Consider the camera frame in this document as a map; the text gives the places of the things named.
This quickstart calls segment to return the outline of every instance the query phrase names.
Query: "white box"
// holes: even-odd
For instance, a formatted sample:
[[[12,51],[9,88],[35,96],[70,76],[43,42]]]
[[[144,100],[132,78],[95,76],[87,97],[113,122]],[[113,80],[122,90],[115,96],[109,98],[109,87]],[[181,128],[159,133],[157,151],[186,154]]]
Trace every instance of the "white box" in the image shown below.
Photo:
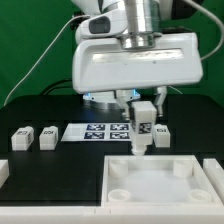
[[[189,168],[189,162],[192,170],[185,175],[185,165]],[[106,156],[102,206],[213,207],[223,204],[194,156]]]
[[[34,141],[34,129],[32,127],[19,128],[11,140],[13,151],[27,151]]]
[[[54,150],[58,142],[58,128],[44,128],[40,137],[40,150]]]
[[[157,110],[150,101],[133,102],[132,107],[135,112],[135,121],[150,122],[156,121]]]
[[[176,196],[172,197],[174,192],[176,190],[177,195],[181,193],[183,196],[184,191],[188,188],[190,189],[190,192],[192,193],[192,189],[194,186],[191,185],[192,182],[195,182],[197,185],[199,185],[199,190],[208,191],[209,194],[212,195],[213,201],[207,202],[207,203],[198,203],[195,201],[189,201],[189,199],[186,197],[184,198],[184,203],[149,203],[145,202],[147,201],[148,196],[144,197],[144,199],[139,202],[138,198],[133,198],[128,195],[127,192],[123,192],[124,199],[130,199],[129,201],[126,200],[126,202],[123,203],[117,203],[117,202],[106,202],[102,203],[101,206],[94,206],[94,207],[88,207],[88,206],[63,206],[63,207],[54,207],[54,206],[47,206],[47,207],[1,207],[0,208],[0,223],[7,223],[7,224],[222,224],[224,223],[224,206],[222,203],[220,203],[219,199],[217,199],[216,195],[213,195],[213,190],[211,189],[211,184],[208,183],[208,179],[205,177],[205,174],[203,173],[203,170],[201,169],[200,165],[195,161],[195,157],[193,156],[150,156],[148,157],[107,157],[105,160],[105,170],[108,169],[108,159],[115,159],[116,160],[124,160],[123,163],[121,163],[121,166],[118,166],[117,168],[113,169],[113,171],[116,173],[116,170],[119,172],[119,169],[124,168],[125,172],[122,172],[122,175],[120,176],[113,176],[113,178],[119,182],[120,185],[125,183],[126,175],[130,175],[133,171],[151,171],[152,173],[154,171],[165,171],[161,172],[163,175],[161,176],[155,176],[155,178],[146,179],[145,177],[150,177],[149,175],[144,175],[144,178],[146,182],[150,183],[152,182],[152,190],[153,185],[158,179],[168,178],[167,175],[170,173],[170,175],[173,174],[172,172],[172,163],[178,159],[180,160],[191,160],[193,161],[193,173],[192,173],[192,180],[191,178],[179,178],[179,181],[181,183],[175,184],[175,181],[173,185],[157,185],[158,192],[164,190],[164,193],[170,196],[170,198],[176,198]],[[220,169],[220,167],[213,166],[214,163],[209,164],[208,168],[215,168],[213,171],[215,172],[216,177],[221,175],[220,181],[223,179],[223,170]],[[131,186],[135,185],[136,183],[140,186],[145,184],[144,182],[141,182],[140,180],[143,180],[142,178],[137,179],[137,181],[133,181],[131,183]],[[108,178],[104,177],[103,184],[104,186],[107,186]],[[183,185],[185,190],[177,188],[178,186]]]
[[[166,125],[157,124],[153,129],[153,139],[157,148],[170,147],[170,132]]]

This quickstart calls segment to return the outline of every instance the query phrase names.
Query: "small white block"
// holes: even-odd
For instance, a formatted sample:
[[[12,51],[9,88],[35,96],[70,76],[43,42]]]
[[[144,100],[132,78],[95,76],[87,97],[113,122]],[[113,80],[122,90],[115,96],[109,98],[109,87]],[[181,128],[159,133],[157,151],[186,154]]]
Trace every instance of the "small white block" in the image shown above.
[[[19,128],[11,140],[13,151],[27,151],[34,141],[34,129],[32,127]]]
[[[135,121],[155,122],[157,110],[150,101],[133,102],[132,107],[135,112]]]
[[[0,160],[0,188],[9,177],[9,165],[7,160]]]
[[[154,126],[153,139],[157,148],[170,147],[170,132],[166,125],[157,124]]]
[[[131,142],[136,145],[151,145],[153,142],[152,133],[136,134],[133,128],[130,128],[129,136]]]
[[[54,150],[58,142],[58,128],[44,128],[40,135],[40,150]]]

